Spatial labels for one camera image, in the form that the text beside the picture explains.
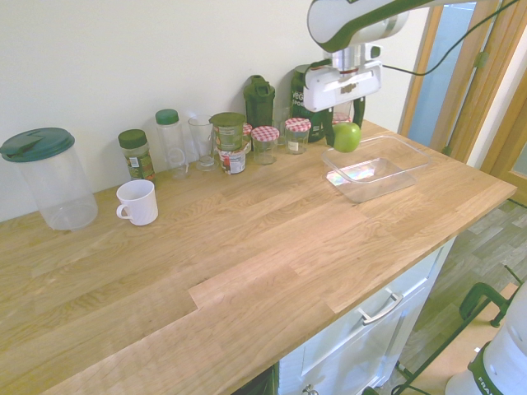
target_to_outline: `mug handle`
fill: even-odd
[[[123,220],[132,220],[131,216],[123,216],[123,209],[127,208],[128,206],[126,204],[121,204],[119,207],[117,207],[117,216]]]

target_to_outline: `white cabinet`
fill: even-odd
[[[286,355],[280,395],[356,395],[391,375],[454,240]]]

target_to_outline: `drinking glass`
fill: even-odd
[[[201,171],[211,171],[219,164],[214,159],[214,137],[209,115],[196,115],[189,119],[190,134],[199,154],[196,168]]]
[[[278,145],[283,146],[286,143],[286,121],[291,117],[289,107],[275,107],[273,109],[273,126],[280,132]]]

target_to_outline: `plastic pitcher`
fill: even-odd
[[[40,214],[55,230],[81,229],[97,216],[74,142],[64,129],[41,128],[17,134],[0,147],[2,158],[22,172]]]

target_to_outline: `green shaker bottle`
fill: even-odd
[[[313,113],[304,107],[304,75],[308,64],[295,67],[291,80],[291,112],[293,118],[305,118],[311,121],[308,142],[317,142],[324,137],[324,111]]]
[[[250,76],[244,88],[247,123],[253,128],[273,125],[274,88],[262,76]]]

